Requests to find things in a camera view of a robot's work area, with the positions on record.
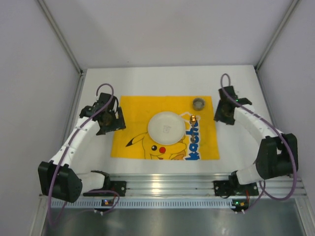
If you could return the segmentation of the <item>small grey metal cup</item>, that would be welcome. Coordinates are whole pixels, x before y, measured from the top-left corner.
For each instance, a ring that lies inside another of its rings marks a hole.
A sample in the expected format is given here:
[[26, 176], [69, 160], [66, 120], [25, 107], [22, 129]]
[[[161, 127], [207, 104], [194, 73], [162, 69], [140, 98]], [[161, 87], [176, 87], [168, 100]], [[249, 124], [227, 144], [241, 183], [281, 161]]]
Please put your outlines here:
[[195, 111], [201, 111], [205, 107], [205, 100], [201, 97], [197, 97], [192, 102], [192, 107]]

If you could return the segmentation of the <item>gold spoon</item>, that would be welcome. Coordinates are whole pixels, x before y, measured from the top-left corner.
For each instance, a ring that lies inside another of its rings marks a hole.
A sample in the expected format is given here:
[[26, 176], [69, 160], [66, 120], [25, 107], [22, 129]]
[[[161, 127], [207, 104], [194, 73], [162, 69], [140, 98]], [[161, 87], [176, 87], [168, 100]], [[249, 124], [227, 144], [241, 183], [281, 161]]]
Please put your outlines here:
[[190, 120], [189, 120], [189, 123], [191, 125], [191, 138], [190, 138], [190, 141], [194, 144], [195, 143], [195, 135], [194, 135], [194, 125], [196, 124], [197, 122], [197, 118], [196, 118], [196, 115], [191, 115], [190, 116]]

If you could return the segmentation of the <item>yellow Pikachu placemat cloth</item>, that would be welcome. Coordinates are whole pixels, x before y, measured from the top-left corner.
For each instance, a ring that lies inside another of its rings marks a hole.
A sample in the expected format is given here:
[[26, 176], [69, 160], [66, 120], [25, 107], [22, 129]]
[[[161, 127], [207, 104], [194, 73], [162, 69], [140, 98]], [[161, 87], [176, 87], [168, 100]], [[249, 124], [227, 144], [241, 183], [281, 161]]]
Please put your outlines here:
[[[114, 133], [111, 157], [147, 160], [218, 160], [216, 126], [212, 99], [202, 97], [205, 107], [195, 111], [193, 96], [123, 96], [121, 108], [126, 128]], [[161, 145], [148, 134], [150, 119], [160, 112], [174, 112], [180, 115], [186, 125], [184, 137], [173, 145]], [[190, 116], [196, 115], [194, 125], [195, 143], [190, 141]]]

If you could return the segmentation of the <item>cream round plate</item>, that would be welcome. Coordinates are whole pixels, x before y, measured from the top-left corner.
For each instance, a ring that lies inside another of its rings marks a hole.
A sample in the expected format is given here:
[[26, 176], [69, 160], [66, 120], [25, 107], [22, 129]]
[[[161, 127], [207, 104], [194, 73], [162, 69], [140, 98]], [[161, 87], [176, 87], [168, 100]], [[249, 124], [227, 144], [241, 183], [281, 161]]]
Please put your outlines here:
[[173, 145], [185, 135], [186, 125], [183, 118], [174, 112], [155, 114], [148, 123], [150, 138], [161, 145]]

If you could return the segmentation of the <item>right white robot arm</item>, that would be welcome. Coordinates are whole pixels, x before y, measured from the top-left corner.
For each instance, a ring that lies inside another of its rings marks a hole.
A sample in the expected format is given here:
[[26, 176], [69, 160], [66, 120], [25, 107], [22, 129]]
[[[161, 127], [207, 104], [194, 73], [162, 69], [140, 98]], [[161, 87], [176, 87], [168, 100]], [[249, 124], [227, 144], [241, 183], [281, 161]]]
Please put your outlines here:
[[259, 144], [258, 154], [250, 166], [228, 177], [233, 186], [247, 185], [298, 171], [297, 138], [285, 134], [253, 111], [252, 102], [239, 98], [233, 86], [219, 89], [220, 100], [214, 121], [227, 125], [240, 123]]

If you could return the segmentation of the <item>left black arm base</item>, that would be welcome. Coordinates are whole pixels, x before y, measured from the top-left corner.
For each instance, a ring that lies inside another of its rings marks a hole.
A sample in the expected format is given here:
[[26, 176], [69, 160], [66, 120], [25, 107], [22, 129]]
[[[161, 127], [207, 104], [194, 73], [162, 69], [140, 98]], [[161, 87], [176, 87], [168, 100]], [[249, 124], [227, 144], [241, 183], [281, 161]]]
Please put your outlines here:
[[101, 189], [94, 189], [83, 194], [83, 196], [113, 196], [114, 192], [118, 193], [120, 197], [126, 195], [126, 181], [106, 181]]

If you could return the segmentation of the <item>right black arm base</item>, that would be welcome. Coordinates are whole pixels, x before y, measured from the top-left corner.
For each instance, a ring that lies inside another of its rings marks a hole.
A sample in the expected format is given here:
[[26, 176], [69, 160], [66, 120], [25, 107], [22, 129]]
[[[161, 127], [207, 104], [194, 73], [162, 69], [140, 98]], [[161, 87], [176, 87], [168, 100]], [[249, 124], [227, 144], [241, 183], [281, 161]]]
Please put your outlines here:
[[256, 183], [232, 186], [228, 180], [213, 181], [215, 196], [228, 198], [231, 196], [258, 196], [259, 191]]

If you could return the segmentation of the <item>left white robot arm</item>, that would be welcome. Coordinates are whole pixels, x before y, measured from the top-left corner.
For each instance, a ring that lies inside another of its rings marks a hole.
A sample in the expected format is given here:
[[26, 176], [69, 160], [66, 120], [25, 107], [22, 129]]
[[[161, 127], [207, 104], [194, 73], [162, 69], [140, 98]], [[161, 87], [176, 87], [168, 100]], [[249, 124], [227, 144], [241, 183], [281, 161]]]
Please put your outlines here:
[[108, 173], [90, 171], [76, 174], [71, 166], [82, 156], [95, 136], [125, 129], [126, 124], [118, 99], [112, 94], [101, 93], [91, 106], [81, 110], [78, 121], [69, 138], [48, 162], [41, 162], [38, 175], [43, 195], [75, 202], [81, 194], [91, 196], [110, 190]]

